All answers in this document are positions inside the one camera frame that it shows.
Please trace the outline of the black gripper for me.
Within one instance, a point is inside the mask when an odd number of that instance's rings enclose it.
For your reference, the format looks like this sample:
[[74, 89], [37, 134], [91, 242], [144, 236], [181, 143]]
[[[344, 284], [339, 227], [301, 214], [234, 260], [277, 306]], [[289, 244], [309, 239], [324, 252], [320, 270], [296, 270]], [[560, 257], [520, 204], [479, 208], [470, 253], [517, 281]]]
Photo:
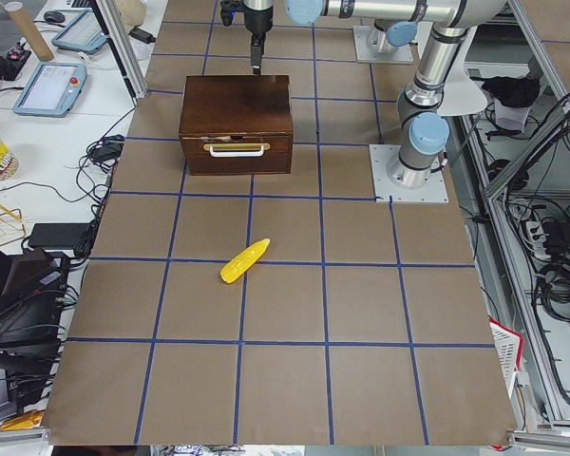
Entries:
[[272, 28], [272, 0], [244, 0], [245, 27], [252, 33], [250, 62], [254, 74], [261, 73], [261, 40]]

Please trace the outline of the silver blue-jointed robot arm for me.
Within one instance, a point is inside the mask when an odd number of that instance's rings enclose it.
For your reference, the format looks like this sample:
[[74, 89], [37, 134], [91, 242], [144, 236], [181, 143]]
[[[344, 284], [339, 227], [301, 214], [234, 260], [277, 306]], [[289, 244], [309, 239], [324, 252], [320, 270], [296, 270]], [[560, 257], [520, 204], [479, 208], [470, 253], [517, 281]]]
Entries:
[[299, 25], [310, 25], [321, 16], [432, 24], [414, 78], [397, 101], [404, 133], [399, 162], [408, 170], [424, 171], [447, 143], [449, 126], [437, 109], [467, 31], [493, 18], [503, 5], [503, 1], [287, 1], [285, 10]]

